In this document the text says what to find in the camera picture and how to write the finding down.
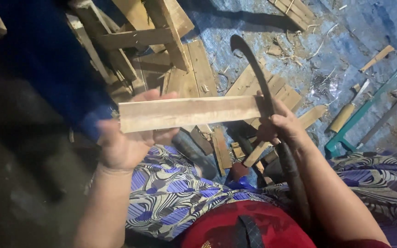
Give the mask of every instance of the dark metal blade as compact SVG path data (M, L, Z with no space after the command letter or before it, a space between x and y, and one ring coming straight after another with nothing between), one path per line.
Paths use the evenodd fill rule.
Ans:
M240 50L251 64L252 70L254 70L255 76L260 84L261 91L264 96L264 102L266 107L266 114L267 116L273 115L275 112L273 110L273 101L272 95L270 94L269 88L267 86L266 78L258 64L257 59L255 58L254 53L252 52L251 48L247 45L242 37L239 35L234 34L231 36L231 50L234 52L235 49Z

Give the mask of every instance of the left hand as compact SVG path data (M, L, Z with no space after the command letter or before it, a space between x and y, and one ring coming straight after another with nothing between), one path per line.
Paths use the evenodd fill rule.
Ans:
M154 101L177 97L176 92L159 96L159 91L154 89L136 95L131 101ZM97 126L102 132L100 141L103 165L109 169L131 173L154 144L161 140L171 140L179 132L179 128L170 128L123 134L117 120L99 121Z

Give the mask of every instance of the right hand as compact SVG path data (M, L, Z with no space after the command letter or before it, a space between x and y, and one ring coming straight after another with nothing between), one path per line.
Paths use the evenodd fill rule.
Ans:
M279 99L273 99L275 114L270 118L260 118L257 138L271 142L274 146L279 144L278 136L283 139L291 150L303 147L310 141L300 121L292 111Z

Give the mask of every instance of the floral patterned skirt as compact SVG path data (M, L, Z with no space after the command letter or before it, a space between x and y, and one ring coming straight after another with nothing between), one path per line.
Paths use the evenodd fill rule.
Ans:
M397 153L354 153L329 160L340 178L397 246ZM232 190L197 176L174 148L154 146L134 170L126 228L172 240L207 211L225 203L254 200L286 208L287 185Z

